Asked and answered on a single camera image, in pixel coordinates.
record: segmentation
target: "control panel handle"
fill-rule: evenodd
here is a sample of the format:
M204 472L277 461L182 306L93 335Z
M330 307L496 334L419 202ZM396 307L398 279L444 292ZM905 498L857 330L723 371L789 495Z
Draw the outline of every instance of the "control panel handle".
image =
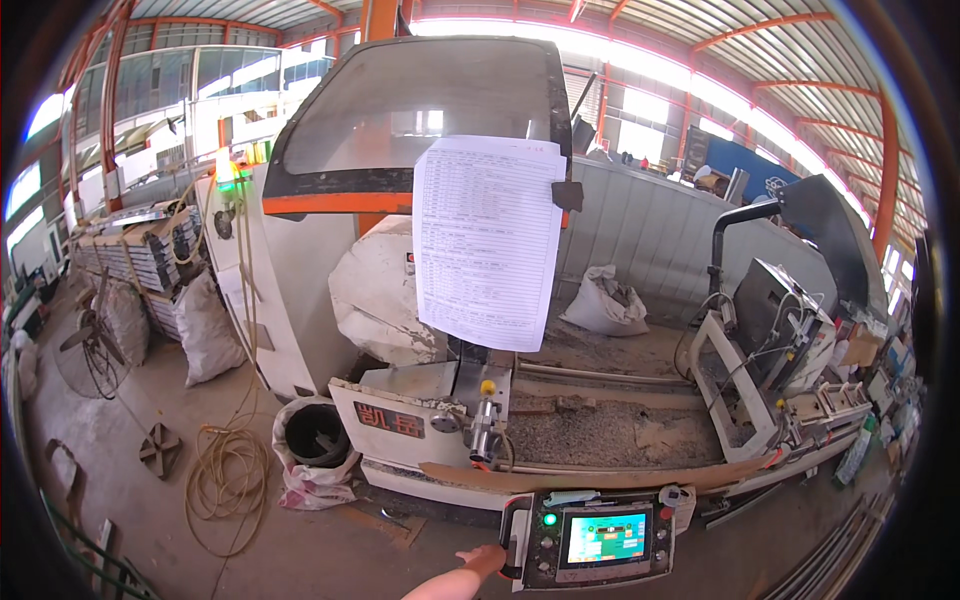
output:
M510 550L510 534L514 530L514 513L516 511L529 511L533 506L531 497L528 495L511 498L503 507L503 517L500 518L500 545L504 550ZM523 565L512 566L504 564L500 569L500 574L508 579L519 579L523 576Z

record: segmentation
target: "printed document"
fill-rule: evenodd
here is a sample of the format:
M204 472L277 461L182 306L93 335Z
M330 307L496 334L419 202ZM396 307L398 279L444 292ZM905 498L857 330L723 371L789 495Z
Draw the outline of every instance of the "printed document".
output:
M551 183L566 158L553 142L456 135L414 168L420 321L488 348L543 341L563 210Z

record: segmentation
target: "black bucket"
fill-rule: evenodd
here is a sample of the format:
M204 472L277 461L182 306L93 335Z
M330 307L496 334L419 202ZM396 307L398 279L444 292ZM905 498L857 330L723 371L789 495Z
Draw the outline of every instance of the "black bucket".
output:
M294 457L308 467L339 467L347 459L350 439L337 409L310 404L294 413L283 429Z

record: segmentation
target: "fan blade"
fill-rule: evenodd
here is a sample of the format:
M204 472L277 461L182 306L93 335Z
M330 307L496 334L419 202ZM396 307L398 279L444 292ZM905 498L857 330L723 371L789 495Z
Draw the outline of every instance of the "fan blade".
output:
M71 334L67 339L63 340L63 343L60 344L60 351L66 352L91 335L93 335L93 327L84 327L83 329Z
M104 299L106 298L105 292L107 291L107 274L109 273L109 267L104 267L104 272L100 275L100 291L97 292L97 305L94 306L93 312L97 313L97 319L103 319L103 316L100 314L100 309L104 307Z
M127 364L127 360L120 352L120 348L117 347L117 343L113 341L113 337L103 329L100 330L100 341L103 342L104 348L113 355L113 358L115 358L118 363L121 365Z

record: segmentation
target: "touchscreen display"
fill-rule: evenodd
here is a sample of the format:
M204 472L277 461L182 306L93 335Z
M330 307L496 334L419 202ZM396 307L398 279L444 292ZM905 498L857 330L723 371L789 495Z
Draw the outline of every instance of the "touchscreen display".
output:
M643 556L647 515L575 516L568 563L600 563Z

